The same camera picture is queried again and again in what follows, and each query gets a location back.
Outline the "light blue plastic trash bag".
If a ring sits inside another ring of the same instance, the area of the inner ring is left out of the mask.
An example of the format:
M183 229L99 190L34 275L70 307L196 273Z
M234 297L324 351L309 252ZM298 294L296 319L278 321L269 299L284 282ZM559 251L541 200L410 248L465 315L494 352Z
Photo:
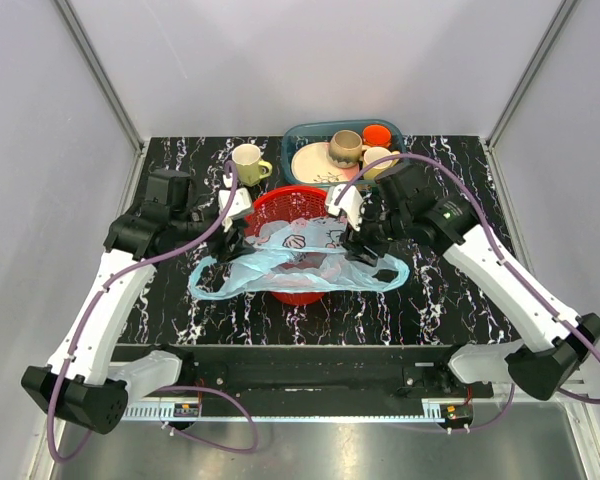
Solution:
M401 259L385 255L374 266L346 258L341 245L344 223L333 217L277 220L247 238L254 251L228 262L219 287L204 286L201 277L217 260L203 258L189 277L189 292L200 300L226 300L243 293L387 292L410 276Z

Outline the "red mesh trash bin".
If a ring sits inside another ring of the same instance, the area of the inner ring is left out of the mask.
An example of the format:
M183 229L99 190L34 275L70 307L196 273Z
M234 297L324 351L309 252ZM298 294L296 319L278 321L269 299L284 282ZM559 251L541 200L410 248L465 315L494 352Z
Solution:
M273 268L273 275L287 274L290 270L315 268L313 260L307 261L307 255L322 255L309 245L305 230L311 220L327 217L325 200L327 193L316 187L291 185L276 188L258 197L254 203L254 212L247 216L247 237L261 236L265 228L265 238L269 238L268 224L281 222L282 227L290 226L291 231L280 241L284 251L290 250L291 260L285 260L281 266Z

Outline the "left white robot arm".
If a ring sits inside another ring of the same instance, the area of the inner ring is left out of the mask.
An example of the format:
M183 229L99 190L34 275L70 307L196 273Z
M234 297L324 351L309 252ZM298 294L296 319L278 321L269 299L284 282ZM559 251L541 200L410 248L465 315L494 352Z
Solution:
M132 307L158 266L203 242L221 256L237 252L241 232L232 220L249 208L238 195L236 166L224 166L219 207L203 211L186 172L152 172L141 199L110 226L94 283L62 344L43 367L28 367L21 385L46 413L46 427L61 419L107 434L128 405L161 388L176 396L195 386L192 355L153 347L120 368L111 359Z

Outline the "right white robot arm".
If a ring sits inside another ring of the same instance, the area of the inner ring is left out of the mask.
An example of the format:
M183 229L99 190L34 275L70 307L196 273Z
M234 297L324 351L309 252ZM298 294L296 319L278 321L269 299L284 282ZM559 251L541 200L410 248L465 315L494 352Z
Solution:
M397 155L375 178L383 210L365 206L352 182L330 188L325 208L344 215L342 237L350 259L375 266L389 246L411 240L430 248L472 280L514 325L520 340L459 347L434 371L434 384L456 396L476 382L507 382L536 400L565 391L567 379L589 356L600 357L600 317L579 314L550 294L496 238L463 183L455 195L431 189L420 156Z

